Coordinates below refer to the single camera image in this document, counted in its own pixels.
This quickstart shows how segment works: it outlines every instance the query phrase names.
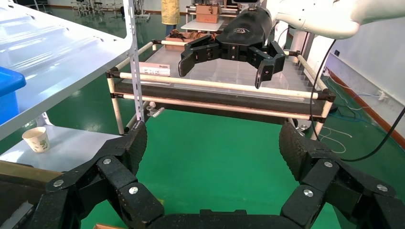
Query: white shelf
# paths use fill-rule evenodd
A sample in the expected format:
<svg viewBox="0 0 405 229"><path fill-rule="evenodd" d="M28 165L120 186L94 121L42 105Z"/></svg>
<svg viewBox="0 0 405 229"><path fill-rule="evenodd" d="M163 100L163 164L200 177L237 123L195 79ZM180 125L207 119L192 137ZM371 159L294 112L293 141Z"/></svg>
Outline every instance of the white shelf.
<svg viewBox="0 0 405 229"><path fill-rule="evenodd" d="M194 19L191 22L183 25L181 28L184 30L216 32L219 30L219 28L223 23L224 23L223 20L219 20L218 23L204 23L204 22L197 22L196 19Z"/></svg>
<svg viewBox="0 0 405 229"><path fill-rule="evenodd" d="M31 165L52 171L69 171L89 161L109 139L120 137L103 133L45 125L51 148L35 153L22 140L0 156L0 160Z"/></svg>
<svg viewBox="0 0 405 229"><path fill-rule="evenodd" d="M16 91L20 114L0 125L0 140L123 61L129 47L122 38L0 1L1 66L27 81Z"/></svg>

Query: metal bolt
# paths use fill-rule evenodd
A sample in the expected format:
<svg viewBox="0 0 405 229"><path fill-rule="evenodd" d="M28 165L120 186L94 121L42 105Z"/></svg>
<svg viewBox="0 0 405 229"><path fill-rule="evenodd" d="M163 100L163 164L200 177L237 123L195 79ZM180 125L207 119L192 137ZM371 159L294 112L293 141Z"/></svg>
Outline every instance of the metal bolt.
<svg viewBox="0 0 405 229"><path fill-rule="evenodd" d="M379 190L383 191L383 192L388 191L388 188L385 187L384 185L377 185L377 188L378 188Z"/></svg>
<svg viewBox="0 0 405 229"><path fill-rule="evenodd" d="M107 158L107 159L105 159L105 160L103 161L103 164L104 164L104 165L110 164L110 163L111 163L111 159L110 159L110 158Z"/></svg>
<svg viewBox="0 0 405 229"><path fill-rule="evenodd" d="M331 162L326 161L325 163L323 163L326 167L333 167L333 164Z"/></svg>
<svg viewBox="0 0 405 229"><path fill-rule="evenodd" d="M132 187L132 188L129 189L129 193L130 193L130 194L135 194L135 193L137 193L137 192L138 192L138 188L137 188L137 187Z"/></svg>
<svg viewBox="0 0 405 229"><path fill-rule="evenodd" d="M313 193L311 190L309 190L309 189L305 189L305 190L304 190L304 194L305 194L307 197L313 197L313 196L314 196L314 193Z"/></svg>
<svg viewBox="0 0 405 229"><path fill-rule="evenodd" d="M57 180L55 181L55 183L53 184L54 187L59 187L63 184L63 180Z"/></svg>

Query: paper cup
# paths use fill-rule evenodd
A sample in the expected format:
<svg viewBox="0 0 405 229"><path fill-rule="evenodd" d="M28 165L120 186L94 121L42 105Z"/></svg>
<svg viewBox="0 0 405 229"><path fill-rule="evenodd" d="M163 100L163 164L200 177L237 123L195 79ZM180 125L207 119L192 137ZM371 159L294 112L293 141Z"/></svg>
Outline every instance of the paper cup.
<svg viewBox="0 0 405 229"><path fill-rule="evenodd" d="M22 135L22 138L36 153L45 152L51 147L49 145L48 134L46 133L45 127L36 127L31 130L27 130Z"/></svg>

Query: blue plastic bin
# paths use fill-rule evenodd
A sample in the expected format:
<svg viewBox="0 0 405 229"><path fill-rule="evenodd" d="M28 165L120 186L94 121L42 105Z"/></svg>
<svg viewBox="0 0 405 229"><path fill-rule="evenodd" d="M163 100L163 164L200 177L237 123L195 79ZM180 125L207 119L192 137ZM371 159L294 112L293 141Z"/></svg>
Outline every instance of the blue plastic bin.
<svg viewBox="0 0 405 229"><path fill-rule="evenodd" d="M18 115L15 91L26 84L22 74L0 67L0 125Z"/></svg>

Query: yellow clothing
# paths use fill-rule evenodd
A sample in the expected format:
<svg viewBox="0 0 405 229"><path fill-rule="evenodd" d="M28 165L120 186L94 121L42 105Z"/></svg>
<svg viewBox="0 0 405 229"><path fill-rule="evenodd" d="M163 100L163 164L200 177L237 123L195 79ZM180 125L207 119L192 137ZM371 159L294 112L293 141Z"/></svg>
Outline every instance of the yellow clothing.
<svg viewBox="0 0 405 229"><path fill-rule="evenodd" d="M180 0L162 0L162 23L166 25L180 23Z"/></svg>

